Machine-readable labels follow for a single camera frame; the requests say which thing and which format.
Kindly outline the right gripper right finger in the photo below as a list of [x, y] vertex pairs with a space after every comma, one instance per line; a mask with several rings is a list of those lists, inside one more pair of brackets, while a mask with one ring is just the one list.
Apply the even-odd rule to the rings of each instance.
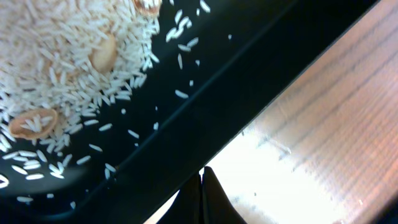
[[206, 224], [246, 224], [234, 209], [211, 167], [202, 177], [203, 218]]

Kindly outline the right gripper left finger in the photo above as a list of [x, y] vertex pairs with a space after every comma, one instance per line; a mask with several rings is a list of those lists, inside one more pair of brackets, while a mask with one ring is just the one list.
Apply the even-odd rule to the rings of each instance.
[[157, 224], [200, 224], [201, 217], [201, 177], [191, 176], [180, 188], [171, 207]]

